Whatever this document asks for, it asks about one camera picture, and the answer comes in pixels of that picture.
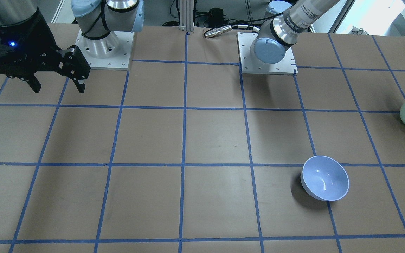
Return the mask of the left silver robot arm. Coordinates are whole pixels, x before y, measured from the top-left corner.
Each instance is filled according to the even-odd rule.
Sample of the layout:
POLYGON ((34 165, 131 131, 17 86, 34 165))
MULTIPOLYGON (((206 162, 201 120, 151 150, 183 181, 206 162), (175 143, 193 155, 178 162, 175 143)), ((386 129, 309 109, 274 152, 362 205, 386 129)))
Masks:
POLYGON ((299 0, 282 14, 265 21, 250 51, 261 62, 276 64, 286 51, 297 43, 299 34, 307 30, 339 1, 299 0))

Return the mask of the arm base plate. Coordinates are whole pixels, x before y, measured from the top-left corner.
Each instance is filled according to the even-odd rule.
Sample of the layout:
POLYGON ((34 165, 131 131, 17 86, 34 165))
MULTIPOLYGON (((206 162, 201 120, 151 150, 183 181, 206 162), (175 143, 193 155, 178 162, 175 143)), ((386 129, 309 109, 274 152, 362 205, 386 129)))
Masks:
POLYGON ((297 64, 291 48, 256 33, 237 33, 238 53, 243 74, 296 75, 297 64))
POLYGON ((106 38, 90 40, 81 30, 78 46, 92 70, 129 70, 136 33, 112 31, 106 38))

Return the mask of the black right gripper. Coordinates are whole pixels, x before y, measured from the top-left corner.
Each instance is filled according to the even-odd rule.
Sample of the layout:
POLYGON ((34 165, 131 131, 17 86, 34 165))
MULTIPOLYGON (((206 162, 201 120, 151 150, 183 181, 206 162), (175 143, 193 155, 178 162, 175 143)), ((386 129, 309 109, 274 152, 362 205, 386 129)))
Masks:
POLYGON ((54 71, 73 79, 79 93, 85 92, 90 66, 76 45, 61 49, 39 9, 25 21, 0 26, 0 74, 24 78, 34 93, 41 83, 37 71, 54 71))

